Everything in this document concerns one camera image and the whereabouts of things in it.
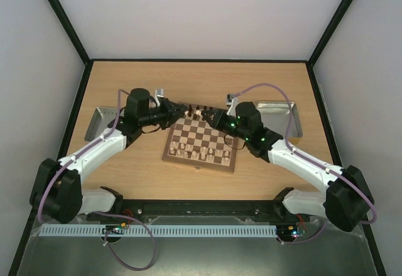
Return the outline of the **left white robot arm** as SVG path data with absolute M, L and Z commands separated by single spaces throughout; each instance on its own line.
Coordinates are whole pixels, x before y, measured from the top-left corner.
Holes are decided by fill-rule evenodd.
M 83 190 L 87 177 L 131 146 L 144 134 L 144 127 L 169 128 L 186 110 L 165 98 L 161 90 L 154 96 L 143 88 L 129 92 L 126 105 L 118 105 L 116 117 L 98 137 L 69 156 L 41 162 L 30 195 L 39 222 L 44 223 L 44 216 L 68 223 L 79 214 L 109 213 L 120 194 L 107 187 Z

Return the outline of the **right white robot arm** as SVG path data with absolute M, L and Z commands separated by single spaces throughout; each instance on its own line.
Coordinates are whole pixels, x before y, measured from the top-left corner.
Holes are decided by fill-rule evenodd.
M 362 172 L 321 161 L 290 144 L 285 137 L 265 127 L 252 102 L 242 102 L 230 115 L 224 109 L 197 111 L 215 130 L 245 142 L 249 152 L 268 163 L 283 167 L 317 188 L 323 195 L 302 191 L 287 193 L 274 205 L 283 221 L 302 213 L 326 217 L 342 231 L 351 232 L 373 210 L 374 199 Z

